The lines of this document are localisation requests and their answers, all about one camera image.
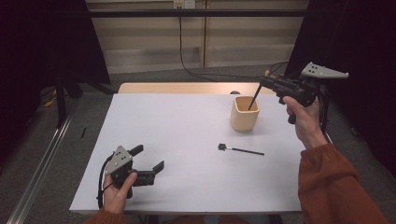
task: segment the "wire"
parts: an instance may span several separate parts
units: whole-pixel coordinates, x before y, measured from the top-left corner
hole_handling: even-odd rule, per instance
[[[102,189],[102,178],[103,178],[103,172],[105,171],[106,165],[109,161],[111,161],[111,159],[113,158],[113,155],[109,156],[105,163],[103,163],[102,169],[100,170],[100,174],[99,174],[99,185],[98,185],[98,196],[96,197],[96,199],[98,200],[98,206],[99,208],[103,207],[103,192],[105,191],[105,189],[107,189],[110,185],[108,185],[107,187],[105,187],[105,189]]]
[[[327,92],[327,88],[325,85],[322,85],[323,91],[319,91],[319,101],[320,101],[320,110],[319,110],[319,122],[320,129],[323,133],[326,132],[327,127],[327,116],[329,113],[329,94]]]
[[[110,187],[110,186],[112,186],[112,185],[113,185],[113,182],[111,182],[111,184],[107,185],[107,186],[102,190],[102,192],[105,192],[105,190],[108,189],[108,187]]]
[[[202,79],[206,79],[209,81],[214,81],[217,82],[215,79],[209,78],[209,77],[202,77],[202,76],[218,76],[218,77],[241,77],[241,78],[254,78],[254,77],[262,77],[262,76],[254,76],[254,77],[246,77],[246,76],[238,76],[238,75],[229,75],[229,74],[217,74],[217,73],[193,73],[192,71],[190,71],[189,69],[186,68],[186,66],[184,65],[184,61],[183,61],[183,54],[182,54],[182,38],[181,38],[181,17],[178,18],[178,24],[179,24],[179,51],[180,51],[180,60],[181,60],[181,65],[183,66],[184,70],[189,73],[191,76],[193,77],[199,77]],[[283,64],[286,64],[288,62],[283,62],[283,63],[274,63],[271,65],[270,68],[270,74],[273,74],[277,69],[279,69]]]

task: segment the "black curtain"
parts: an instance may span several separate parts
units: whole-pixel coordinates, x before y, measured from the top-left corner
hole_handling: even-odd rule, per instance
[[[335,13],[318,11],[337,8]],[[313,61],[348,72],[326,85],[375,157],[396,176],[396,4],[392,1],[311,0],[287,74]]]
[[[0,1],[0,164],[20,141],[40,91],[57,76],[109,83],[91,18],[66,11],[88,9],[84,0]]]

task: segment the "power outlet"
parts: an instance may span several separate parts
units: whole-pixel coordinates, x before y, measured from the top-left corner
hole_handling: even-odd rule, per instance
[[[184,8],[184,0],[174,0],[174,9]]]
[[[184,8],[195,9],[195,0],[184,0]]]

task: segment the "wooden cup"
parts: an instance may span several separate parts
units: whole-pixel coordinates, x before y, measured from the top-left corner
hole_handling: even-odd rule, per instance
[[[231,110],[231,126],[238,132],[250,132],[256,124],[259,116],[260,107],[255,101],[248,110],[252,96],[237,96],[233,100],[233,109]]]

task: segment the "white wall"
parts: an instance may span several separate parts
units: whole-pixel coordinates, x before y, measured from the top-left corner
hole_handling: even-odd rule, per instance
[[[173,1],[164,0],[87,0],[87,4],[92,9],[173,8]],[[209,9],[305,9],[307,4],[308,0],[196,1],[197,8]],[[197,67],[287,61],[302,20],[302,18],[207,18],[206,20],[182,18],[185,63],[190,67]],[[149,67],[152,68],[151,70],[181,68],[178,57],[178,18],[116,18],[92,19],[92,21],[110,73],[149,70]],[[140,53],[143,54],[141,57],[143,61],[134,59],[139,57]],[[161,53],[163,53],[163,61],[158,57]],[[150,59],[150,54],[156,55],[153,60]]]

